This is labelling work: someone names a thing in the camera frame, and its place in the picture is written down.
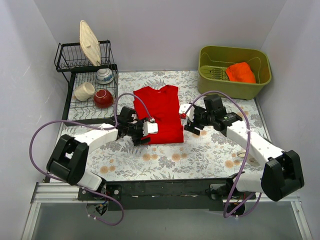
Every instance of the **patterned table cover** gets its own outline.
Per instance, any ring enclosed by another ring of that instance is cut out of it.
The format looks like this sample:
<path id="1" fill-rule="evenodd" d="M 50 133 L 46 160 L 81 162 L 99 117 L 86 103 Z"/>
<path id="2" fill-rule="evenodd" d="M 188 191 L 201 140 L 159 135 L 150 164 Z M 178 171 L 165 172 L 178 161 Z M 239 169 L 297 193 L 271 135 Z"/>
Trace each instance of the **patterned table cover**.
<path id="1" fill-rule="evenodd" d="M 146 86 L 160 89 L 174 85 L 179 87 L 179 102 L 183 104 L 200 94 L 197 82 L 198 71 L 123 72 L 119 74 L 118 94 Z M 228 99 L 222 100 L 228 112 L 242 115 Z M 248 116 L 251 129 L 266 137 L 256 102 L 253 99 L 236 102 Z M 203 99 L 196 104 L 204 107 Z M 133 97 L 123 96 L 118 111 L 123 106 L 133 108 Z M 61 134 L 74 136 L 86 131 L 85 127 L 65 126 Z M 134 147 L 129 137 L 110 142 L 88 156 L 86 167 L 107 181 L 224 178 L 239 171 L 243 159 L 237 157 L 237 152 L 242 148 L 213 127 L 205 127 L 200 136 L 187 131 L 183 134 L 184 143 L 176 144 Z M 257 172 L 262 168 L 254 159 L 248 159 L 244 170 Z"/>

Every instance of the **orange towel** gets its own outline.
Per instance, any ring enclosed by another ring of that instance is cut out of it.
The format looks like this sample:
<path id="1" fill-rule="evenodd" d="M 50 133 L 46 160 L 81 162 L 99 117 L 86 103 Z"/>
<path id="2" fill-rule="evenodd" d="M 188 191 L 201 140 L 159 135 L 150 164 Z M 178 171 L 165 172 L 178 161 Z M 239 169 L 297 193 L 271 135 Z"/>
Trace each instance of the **orange towel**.
<path id="1" fill-rule="evenodd" d="M 254 73 L 251 71 L 250 66 L 246 62 L 237 63 L 231 65 L 226 69 L 230 81 L 255 84 L 256 78 Z"/>

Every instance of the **white wall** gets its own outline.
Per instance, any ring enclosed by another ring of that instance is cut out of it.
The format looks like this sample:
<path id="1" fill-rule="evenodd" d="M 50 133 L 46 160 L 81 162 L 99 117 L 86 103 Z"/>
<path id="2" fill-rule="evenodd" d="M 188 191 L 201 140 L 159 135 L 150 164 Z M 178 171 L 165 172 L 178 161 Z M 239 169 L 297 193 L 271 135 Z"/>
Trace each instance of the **white wall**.
<path id="1" fill-rule="evenodd" d="M 320 239 L 320 2 L 284 5 L 262 51 L 273 79 L 259 95 L 272 141 L 301 158 L 302 207 L 313 238 Z"/>
<path id="2" fill-rule="evenodd" d="M 57 43 L 33 0 L 0 0 L 0 239 L 17 240 L 25 227 L 36 181 L 31 136 L 61 119 L 67 84 L 54 69 Z M 58 125 L 44 129 L 34 157 L 45 169 Z"/>
<path id="3" fill-rule="evenodd" d="M 121 71 L 195 70 L 206 45 L 259 49 L 286 0 L 34 0 L 55 40 L 80 20 L 111 40 Z"/>

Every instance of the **black wire dish rack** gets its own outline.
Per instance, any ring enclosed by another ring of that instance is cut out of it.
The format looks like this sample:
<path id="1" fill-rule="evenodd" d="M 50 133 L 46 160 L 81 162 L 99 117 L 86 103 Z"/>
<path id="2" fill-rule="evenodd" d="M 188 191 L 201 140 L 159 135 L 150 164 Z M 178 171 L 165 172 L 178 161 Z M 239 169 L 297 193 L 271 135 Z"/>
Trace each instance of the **black wire dish rack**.
<path id="1" fill-rule="evenodd" d="M 93 66 L 85 56 L 80 47 L 80 43 L 59 43 L 56 50 L 54 65 L 57 72 L 62 73 L 68 83 L 68 92 L 65 100 L 62 120 L 71 120 L 82 124 L 102 124 L 114 116 L 114 105 L 101 109 L 95 106 L 93 97 L 87 101 L 79 101 L 74 96 L 75 88 L 84 82 L 91 83 L 95 90 L 108 90 L 114 99 L 118 97 L 119 71 L 115 64 L 109 40 L 99 41 L 101 52 L 100 66 Z M 96 82 L 96 72 L 99 69 L 111 69 L 113 81 L 109 84 Z M 66 77 L 66 72 L 71 72 L 70 80 Z"/>

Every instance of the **red t-shirt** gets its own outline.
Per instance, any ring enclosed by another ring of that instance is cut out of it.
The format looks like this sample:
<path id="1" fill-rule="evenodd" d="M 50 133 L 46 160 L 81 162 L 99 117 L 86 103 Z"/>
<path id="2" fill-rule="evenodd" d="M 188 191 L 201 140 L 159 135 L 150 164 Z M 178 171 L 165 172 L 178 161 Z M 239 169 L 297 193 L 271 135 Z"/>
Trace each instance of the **red t-shirt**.
<path id="1" fill-rule="evenodd" d="M 178 87 L 166 85 L 156 90 L 146 86 L 133 93 L 141 98 L 151 117 L 158 124 L 158 133 L 147 136 L 151 139 L 148 144 L 184 142 L 184 127 L 181 125 L 179 116 Z M 144 106 L 139 100 L 135 99 L 133 104 L 139 119 L 148 117 Z"/>

